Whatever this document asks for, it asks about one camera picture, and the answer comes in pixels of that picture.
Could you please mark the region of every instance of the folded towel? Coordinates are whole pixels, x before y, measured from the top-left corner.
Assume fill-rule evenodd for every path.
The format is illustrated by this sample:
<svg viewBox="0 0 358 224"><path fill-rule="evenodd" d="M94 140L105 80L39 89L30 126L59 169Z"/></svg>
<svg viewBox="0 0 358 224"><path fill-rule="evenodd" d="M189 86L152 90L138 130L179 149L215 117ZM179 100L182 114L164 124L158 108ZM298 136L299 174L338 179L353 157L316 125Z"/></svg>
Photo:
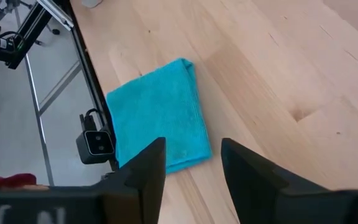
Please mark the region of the folded towel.
<svg viewBox="0 0 358 224"><path fill-rule="evenodd" d="M167 173L212 156L198 100L194 65L179 58L107 94L119 165L166 138Z"/></svg>

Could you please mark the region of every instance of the wooden table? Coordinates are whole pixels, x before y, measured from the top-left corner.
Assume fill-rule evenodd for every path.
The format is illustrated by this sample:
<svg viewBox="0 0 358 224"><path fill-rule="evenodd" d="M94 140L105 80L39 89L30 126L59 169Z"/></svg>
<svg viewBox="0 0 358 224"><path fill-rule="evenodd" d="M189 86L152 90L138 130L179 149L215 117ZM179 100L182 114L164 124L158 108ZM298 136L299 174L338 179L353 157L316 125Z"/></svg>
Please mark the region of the wooden table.
<svg viewBox="0 0 358 224"><path fill-rule="evenodd" d="M222 137L358 188L358 0L71 0L104 93L185 57L214 158L167 176L161 223L237 223Z"/></svg>

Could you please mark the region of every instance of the wood grain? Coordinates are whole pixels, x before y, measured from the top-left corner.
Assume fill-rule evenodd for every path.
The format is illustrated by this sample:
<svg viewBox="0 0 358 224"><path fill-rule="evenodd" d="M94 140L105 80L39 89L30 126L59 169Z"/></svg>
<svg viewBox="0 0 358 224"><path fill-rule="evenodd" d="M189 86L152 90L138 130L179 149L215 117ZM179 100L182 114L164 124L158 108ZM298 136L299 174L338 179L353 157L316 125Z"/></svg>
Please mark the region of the wood grain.
<svg viewBox="0 0 358 224"><path fill-rule="evenodd" d="M167 177L160 223L239 223L229 137L330 189L358 188L358 1L71 0L104 93L184 57L214 157Z"/></svg>

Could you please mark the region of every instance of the red object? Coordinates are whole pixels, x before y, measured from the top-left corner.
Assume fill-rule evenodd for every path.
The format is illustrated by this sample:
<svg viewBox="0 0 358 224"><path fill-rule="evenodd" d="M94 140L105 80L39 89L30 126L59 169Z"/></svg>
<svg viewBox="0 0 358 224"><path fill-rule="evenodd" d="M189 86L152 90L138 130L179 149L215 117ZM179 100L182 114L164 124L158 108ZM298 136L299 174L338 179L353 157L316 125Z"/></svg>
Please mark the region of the red object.
<svg viewBox="0 0 358 224"><path fill-rule="evenodd" d="M16 174L6 178L0 177L0 189L14 189L35 184L37 184L37 178L32 174Z"/></svg>

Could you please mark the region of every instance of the microfiber cloth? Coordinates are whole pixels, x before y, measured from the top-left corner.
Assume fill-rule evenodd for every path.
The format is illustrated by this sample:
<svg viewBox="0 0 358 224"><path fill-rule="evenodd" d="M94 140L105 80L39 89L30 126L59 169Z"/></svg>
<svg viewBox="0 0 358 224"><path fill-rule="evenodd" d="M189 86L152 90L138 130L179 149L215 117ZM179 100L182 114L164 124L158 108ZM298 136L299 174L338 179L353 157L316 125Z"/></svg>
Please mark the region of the microfiber cloth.
<svg viewBox="0 0 358 224"><path fill-rule="evenodd" d="M119 165L165 137L167 173L212 156L194 65L179 58L107 94Z"/></svg>

